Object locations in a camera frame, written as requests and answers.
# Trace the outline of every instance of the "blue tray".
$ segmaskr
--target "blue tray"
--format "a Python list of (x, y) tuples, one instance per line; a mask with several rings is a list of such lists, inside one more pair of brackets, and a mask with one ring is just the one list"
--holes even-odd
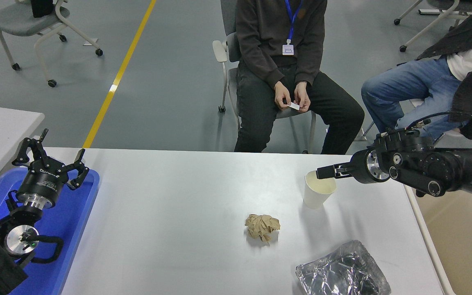
[[(7, 194), (19, 185), (27, 174), (26, 168), (9, 170), (0, 177), (0, 219), (8, 215), (5, 203)], [(69, 172), (70, 178), (76, 171)], [(64, 187), (56, 206), (43, 210), (43, 218), (36, 222), (35, 228), (40, 235), (61, 237), (64, 241), (59, 258), (53, 263), (29, 263), (24, 271), (28, 279), (24, 280), (11, 295), (58, 295), (61, 293), (83, 235), (90, 210), (98, 194), (100, 177), (95, 170), (90, 170), (81, 185), (75, 191)], [(55, 245), (39, 243), (36, 257), (48, 258), (54, 253)]]

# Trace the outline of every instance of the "id badge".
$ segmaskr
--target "id badge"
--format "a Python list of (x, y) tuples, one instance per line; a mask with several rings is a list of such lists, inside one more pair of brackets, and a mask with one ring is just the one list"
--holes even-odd
[(283, 55), (294, 55), (294, 45), (285, 44), (281, 48), (281, 54)]

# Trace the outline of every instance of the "white paper cup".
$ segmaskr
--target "white paper cup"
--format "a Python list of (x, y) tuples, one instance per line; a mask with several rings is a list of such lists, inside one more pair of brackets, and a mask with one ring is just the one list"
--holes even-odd
[(311, 171), (305, 175), (303, 202), (311, 209), (318, 209), (335, 190), (334, 179), (317, 179), (316, 171)]

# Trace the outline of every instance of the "crumpled paper ball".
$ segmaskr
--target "crumpled paper ball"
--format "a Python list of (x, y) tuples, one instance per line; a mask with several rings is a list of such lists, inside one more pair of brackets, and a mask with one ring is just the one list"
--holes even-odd
[(260, 237), (263, 242), (270, 241), (270, 233), (274, 230), (279, 230), (279, 220), (270, 215), (256, 215), (250, 214), (245, 220), (247, 232), (251, 237), (256, 239)]

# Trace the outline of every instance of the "office chair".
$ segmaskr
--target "office chair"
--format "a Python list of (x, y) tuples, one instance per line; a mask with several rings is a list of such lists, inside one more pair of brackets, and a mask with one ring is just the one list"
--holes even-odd
[[(414, 108), (416, 108), (417, 106), (419, 106), (420, 104), (424, 103), (424, 100), (423, 99), (419, 99), (419, 98), (414, 98), (414, 99), (409, 99), (409, 102), (413, 105)], [(367, 129), (365, 130), (365, 132), (363, 133), (363, 136), (365, 137), (367, 135), (367, 133), (369, 132), (369, 130), (371, 130), (371, 128), (373, 127), (374, 125), (374, 122), (371, 123), (371, 125), (369, 125), (369, 127), (367, 127)], [(433, 145), (436, 145), (442, 138), (444, 138), (444, 136), (449, 136), (449, 137), (453, 137), (453, 138), (465, 138), (459, 130), (457, 130), (457, 128), (455, 129), (451, 129), (449, 131), (446, 131), (444, 132), (439, 138), (435, 139), (434, 142), (433, 142)]]
[[(223, 26), (225, 27), (225, 35), (227, 40), (222, 43), (221, 41), (213, 41), (212, 49), (216, 56), (216, 60), (223, 66), (223, 100), (221, 106), (218, 106), (218, 111), (221, 113), (225, 112), (225, 97), (227, 89), (229, 90), (229, 100), (236, 116), (238, 123), (238, 131), (240, 129), (240, 118), (238, 113), (238, 96), (236, 95), (236, 72), (237, 68), (227, 69), (225, 63), (227, 62), (227, 54), (231, 62), (238, 62), (241, 58), (240, 46), (238, 44), (238, 38), (236, 37), (236, 0), (221, 0), (221, 12), (223, 17)], [(299, 115), (300, 113), (294, 109), (288, 108), (286, 110), (279, 111), (276, 118), (289, 118), (291, 116)], [(309, 148), (303, 153), (312, 153), (312, 147), (314, 142), (314, 131), (316, 127), (316, 113), (311, 111), (311, 132), (309, 135)]]
[[(409, 9), (407, 9), (402, 15), (400, 15), (397, 19), (394, 20), (394, 24), (397, 26), (399, 25), (400, 21), (410, 13), (420, 2), (423, 0), (416, 1)], [(399, 48), (400, 52), (405, 52), (407, 47), (411, 45), (416, 39), (418, 39), (421, 35), (425, 34), (429, 31), (432, 27), (434, 27), (438, 22), (440, 22), (444, 18), (453, 18), (456, 20), (454, 26), (451, 26), (450, 30), (455, 28), (461, 20), (466, 19), (470, 13), (472, 13), (472, 2), (466, 0), (427, 0), (429, 5), (433, 6), (440, 10), (440, 15), (427, 27), (421, 30), (418, 34), (416, 34), (413, 38), (407, 41), (404, 45), (401, 45)]]
[[(19, 64), (14, 62), (10, 51), (8, 50), (8, 45), (2, 35), (2, 32), (8, 33), (14, 36), (32, 36), (32, 35), (40, 35), (41, 37), (36, 41), (34, 44), (34, 49), (36, 51), (36, 55), (39, 59), (39, 64), (41, 65), (41, 69), (43, 69), (43, 73), (45, 74), (45, 79), (47, 83), (51, 87), (55, 87), (57, 82), (54, 79), (50, 78), (49, 72), (47, 70), (47, 65), (45, 64), (45, 60), (43, 60), (43, 56), (39, 52), (39, 45), (55, 34), (59, 35), (59, 39), (62, 42), (66, 42), (67, 38), (60, 33), (66, 27), (70, 27), (74, 32), (79, 34), (85, 40), (87, 40), (90, 44), (92, 44), (96, 48), (96, 55), (102, 56), (103, 50), (99, 47), (99, 45), (90, 39), (84, 32), (80, 31), (76, 28), (71, 22), (67, 20), (67, 17), (70, 15), (70, 12), (67, 8), (61, 6), (64, 0), (57, 0), (56, 6), (54, 7), (54, 11), (41, 18), (34, 18), (32, 16), (32, 7), (30, 2), (15, 0), (14, 4), (11, 4), (5, 8), (0, 9), (0, 41), (5, 49), (7, 54), (8, 60), (10, 61), (11, 67), (14, 70), (19, 70)], [(42, 31), (50, 29), (50, 32), (42, 33)]]

